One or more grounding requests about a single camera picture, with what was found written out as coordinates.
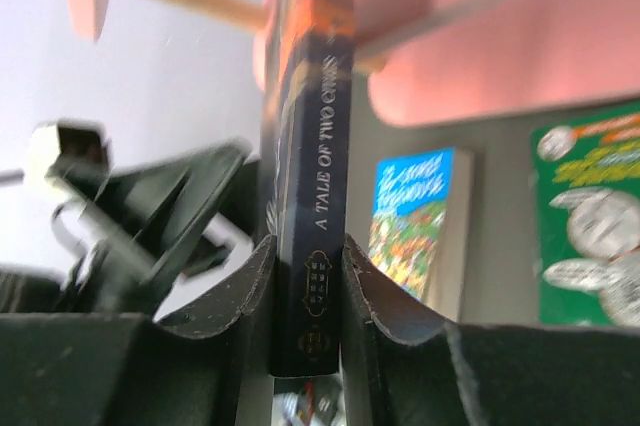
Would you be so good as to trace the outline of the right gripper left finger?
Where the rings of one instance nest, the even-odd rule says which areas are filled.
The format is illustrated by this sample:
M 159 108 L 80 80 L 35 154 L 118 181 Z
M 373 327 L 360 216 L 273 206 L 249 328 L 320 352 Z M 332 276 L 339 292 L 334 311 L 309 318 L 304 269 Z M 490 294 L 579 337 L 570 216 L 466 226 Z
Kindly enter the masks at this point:
M 275 240 L 154 323 L 139 314 L 1 318 L 5 425 L 267 425 Z

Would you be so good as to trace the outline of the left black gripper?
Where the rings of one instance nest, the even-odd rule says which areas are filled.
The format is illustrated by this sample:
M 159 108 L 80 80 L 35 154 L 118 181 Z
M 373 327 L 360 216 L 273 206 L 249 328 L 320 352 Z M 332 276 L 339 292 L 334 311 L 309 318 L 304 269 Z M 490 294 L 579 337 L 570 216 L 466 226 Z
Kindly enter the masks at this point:
M 181 274 L 222 265 L 230 247 L 205 237 L 216 215 L 247 236 L 256 226 L 260 162 L 226 143 L 123 173 L 60 158 L 54 177 L 103 233 L 75 312 L 153 315 Z

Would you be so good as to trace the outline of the pink three-tier shelf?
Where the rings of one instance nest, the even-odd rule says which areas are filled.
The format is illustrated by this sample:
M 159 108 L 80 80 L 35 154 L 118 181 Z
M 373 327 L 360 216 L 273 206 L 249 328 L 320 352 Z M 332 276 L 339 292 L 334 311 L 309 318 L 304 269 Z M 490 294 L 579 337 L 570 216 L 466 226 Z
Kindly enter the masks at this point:
M 377 115 L 418 126 L 639 93 L 639 0 L 356 0 Z

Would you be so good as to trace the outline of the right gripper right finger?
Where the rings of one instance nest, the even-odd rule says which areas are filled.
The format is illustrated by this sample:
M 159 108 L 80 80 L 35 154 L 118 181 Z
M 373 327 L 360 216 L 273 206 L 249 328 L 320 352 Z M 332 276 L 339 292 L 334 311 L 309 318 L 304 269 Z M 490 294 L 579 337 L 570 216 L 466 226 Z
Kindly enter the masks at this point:
M 343 249 L 351 425 L 635 425 L 639 333 L 452 322 Z

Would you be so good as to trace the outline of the dark tale of two cities book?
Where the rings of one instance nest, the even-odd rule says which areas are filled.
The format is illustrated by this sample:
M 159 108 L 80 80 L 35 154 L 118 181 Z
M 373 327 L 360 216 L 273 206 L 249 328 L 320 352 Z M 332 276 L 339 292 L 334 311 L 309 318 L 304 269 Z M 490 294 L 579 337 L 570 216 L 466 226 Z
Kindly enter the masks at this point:
M 271 372 L 330 375 L 340 347 L 354 0 L 271 0 L 260 235 L 276 238 Z

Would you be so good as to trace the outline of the blue 26-storey treehouse book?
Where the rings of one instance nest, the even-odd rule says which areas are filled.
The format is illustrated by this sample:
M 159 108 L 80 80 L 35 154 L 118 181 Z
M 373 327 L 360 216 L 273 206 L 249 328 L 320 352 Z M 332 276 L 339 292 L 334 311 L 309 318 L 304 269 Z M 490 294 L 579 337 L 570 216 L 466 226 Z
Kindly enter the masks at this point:
M 444 148 L 380 161 L 369 258 L 398 286 L 457 318 L 466 265 L 473 155 Z

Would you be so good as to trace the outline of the green treehouse book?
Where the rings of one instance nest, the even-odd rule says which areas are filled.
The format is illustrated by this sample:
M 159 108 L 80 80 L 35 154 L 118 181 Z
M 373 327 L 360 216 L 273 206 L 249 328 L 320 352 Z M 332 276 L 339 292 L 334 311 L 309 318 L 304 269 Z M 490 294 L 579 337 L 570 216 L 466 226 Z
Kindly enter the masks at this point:
M 531 135 L 539 319 L 639 324 L 639 105 Z

